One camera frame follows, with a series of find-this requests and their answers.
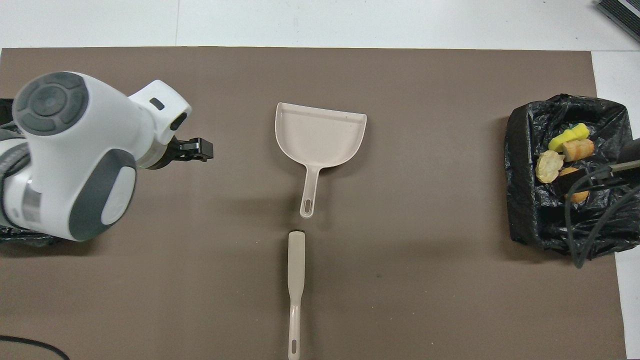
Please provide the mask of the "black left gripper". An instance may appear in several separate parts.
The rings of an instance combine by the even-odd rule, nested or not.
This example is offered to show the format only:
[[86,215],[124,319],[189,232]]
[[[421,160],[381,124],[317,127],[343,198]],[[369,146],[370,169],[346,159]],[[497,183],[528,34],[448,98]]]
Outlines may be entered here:
[[173,161],[201,161],[207,162],[214,159],[213,144],[202,137],[194,137],[189,140],[171,139],[160,157],[146,165],[145,169],[159,170]]

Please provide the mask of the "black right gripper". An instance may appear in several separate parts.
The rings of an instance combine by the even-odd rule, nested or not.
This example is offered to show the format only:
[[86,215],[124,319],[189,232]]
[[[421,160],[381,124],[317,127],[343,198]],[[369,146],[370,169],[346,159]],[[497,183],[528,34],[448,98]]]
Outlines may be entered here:
[[[622,146],[620,164],[640,160],[640,139],[633,139]],[[598,167],[591,170],[581,168],[564,175],[558,175],[552,182],[552,193],[564,196],[585,191],[603,191],[608,187],[608,178],[613,170],[610,167]]]

